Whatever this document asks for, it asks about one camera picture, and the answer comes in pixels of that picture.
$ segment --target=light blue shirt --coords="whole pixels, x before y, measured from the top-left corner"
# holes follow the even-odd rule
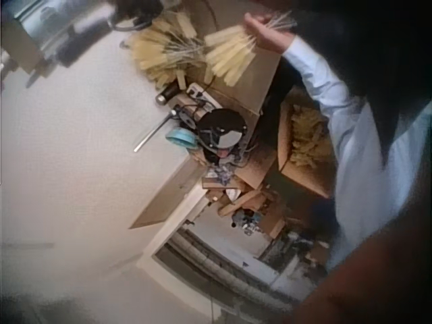
[[[350,96],[326,60],[300,37],[296,36],[283,56],[300,72],[309,95],[329,118],[338,162],[335,211],[340,225],[327,263],[332,269],[368,236],[397,217],[407,201],[431,127],[432,102],[392,143],[383,166],[367,100]]]

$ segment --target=metal rod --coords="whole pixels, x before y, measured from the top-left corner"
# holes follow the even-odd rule
[[[158,130],[160,130],[161,128],[162,128],[162,126],[163,125],[165,125],[172,117],[174,117],[175,115],[176,115],[177,113],[174,111],[174,110],[171,110],[170,112],[169,112],[169,114],[167,115],[167,117],[165,117],[164,119],[163,119],[163,121],[161,121],[161,123],[160,124],[158,124],[157,126],[156,126],[156,128],[154,129],[154,130],[152,130],[151,132],[149,132],[142,140],[141,140],[141,142],[140,142],[140,144],[138,144],[137,146],[136,146],[136,148],[134,149],[134,152],[135,153],[137,153],[143,146],[144,146],[144,144],[146,144],[152,137],[153,137],[153,135],[155,135],[156,134],[156,132],[158,131]]]

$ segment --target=shirt sleeve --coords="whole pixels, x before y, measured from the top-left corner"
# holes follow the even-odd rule
[[[339,160],[366,103],[350,96],[348,87],[331,71],[326,60],[299,36],[283,57],[300,72],[308,94],[319,102],[321,113],[329,118],[330,137]]]

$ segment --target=hand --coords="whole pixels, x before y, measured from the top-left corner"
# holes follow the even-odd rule
[[[290,47],[295,35],[290,32],[278,32],[265,26],[271,16],[252,17],[250,13],[244,15],[247,31],[256,36],[259,47],[282,55]]]

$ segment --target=person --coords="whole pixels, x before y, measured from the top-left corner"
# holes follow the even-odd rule
[[[300,73],[329,119],[338,164],[339,230],[327,264],[331,272],[299,307],[295,323],[384,323],[389,314],[412,306],[402,303],[407,296],[423,297],[418,292],[430,281],[432,101],[412,119],[398,119],[384,157],[368,99],[351,95],[302,38],[267,28],[268,19],[247,13],[244,22],[260,46]]]

